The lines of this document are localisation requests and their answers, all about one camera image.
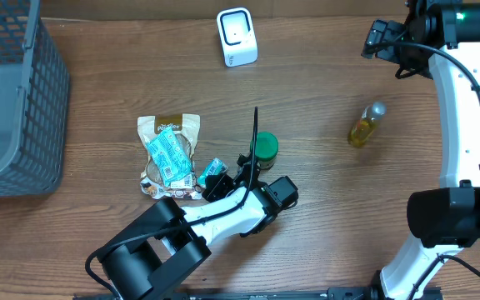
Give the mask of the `yellow liquid bottle silver cap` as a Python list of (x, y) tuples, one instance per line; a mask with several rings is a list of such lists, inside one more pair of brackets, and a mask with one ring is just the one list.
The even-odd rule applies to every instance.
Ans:
[(348, 143), (356, 148), (363, 147), (378, 128), (386, 112), (387, 107), (383, 102), (374, 102), (367, 106), (347, 135)]

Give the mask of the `white barcode scanner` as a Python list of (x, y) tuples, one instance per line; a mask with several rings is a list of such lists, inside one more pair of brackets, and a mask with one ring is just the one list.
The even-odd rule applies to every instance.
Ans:
[(233, 7), (221, 11), (216, 21), (225, 65), (233, 68), (256, 62), (258, 43), (251, 13), (245, 7)]

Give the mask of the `green lid white jar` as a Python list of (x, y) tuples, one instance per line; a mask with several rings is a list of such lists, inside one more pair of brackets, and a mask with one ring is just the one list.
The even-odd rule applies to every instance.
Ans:
[(279, 142), (276, 136), (270, 132), (258, 132), (257, 144), (253, 147), (253, 143), (250, 142), (250, 153), (252, 155), (253, 149), (255, 149), (255, 156), (257, 163), (262, 170), (269, 169), (276, 161)]

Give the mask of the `teal tissue pack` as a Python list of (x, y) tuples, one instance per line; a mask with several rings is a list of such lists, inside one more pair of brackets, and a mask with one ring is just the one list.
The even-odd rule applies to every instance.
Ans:
[(182, 180), (191, 173), (191, 161), (170, 127), (146, 142), (144, 147), (156, 164), (165, 187), (169, 188), (172, 182)]
[(197, 178), (197, 184), (201, 188), (206, 187), (206, 179), (208, 176), (219, 175), (228, 171), (228, 165), (222, 160), (215, 157), (203, 170), (202, 174)]

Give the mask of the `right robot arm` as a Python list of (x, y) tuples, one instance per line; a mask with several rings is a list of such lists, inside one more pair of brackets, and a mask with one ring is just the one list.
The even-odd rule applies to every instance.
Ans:
[(480, 239), (480, 2), (410, 0), (404, 22), (375, 21), (362, 54), (397, 77), (434, 81), (442, 129), (439, 186), (407, 202), (409, 236), (377, 272), (371, 299), (439, 299), (429, 287), (447, 262)]

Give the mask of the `grey plastic shopping basket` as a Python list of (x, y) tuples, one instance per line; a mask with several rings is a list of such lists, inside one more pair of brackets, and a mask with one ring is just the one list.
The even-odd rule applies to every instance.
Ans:
[(63, 178), (70, 74), (38, 1), (0, 1), (0, 197), (54, 192)]

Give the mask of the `snack packet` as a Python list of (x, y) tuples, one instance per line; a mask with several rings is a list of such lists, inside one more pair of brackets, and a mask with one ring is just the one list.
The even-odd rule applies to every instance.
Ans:
[(154, 199), (171, 197), (197, 200), (201, 197), (201, 188), (197, 184), (193, 155), (198, 143), (200, 117), (197, 114), (183, 113), (142, 116), (137, 119), (137, 134), (143, 146), (166, 128), (171, 128), (175, 132), (184, 152), (191, 161), (192, 171), (184, 179), (172, 182), (170, 187), (165, 187), (158, 167), (144, 147), (147, 150), (148, 161), (140, 178), (142, 192)]

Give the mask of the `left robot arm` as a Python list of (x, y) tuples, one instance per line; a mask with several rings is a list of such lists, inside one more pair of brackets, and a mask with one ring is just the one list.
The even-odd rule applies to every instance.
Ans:
[(260, 233), (298, 202), (289, 177), (267, 184), (248, 172), (222, 176), (211, 194), (220, 198), (198, 207), (164, 198), (97, 250), (103, 285), (116, 299), (168, 298), (210, 256), (212, 243)]

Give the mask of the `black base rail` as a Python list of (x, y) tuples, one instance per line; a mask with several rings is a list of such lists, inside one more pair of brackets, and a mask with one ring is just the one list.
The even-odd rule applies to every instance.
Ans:
[(176, 292), (170, 300), (366, 300), (373, 299), (365, 287), (330, 287), (326, 291), (212, 293), (188, 294)]

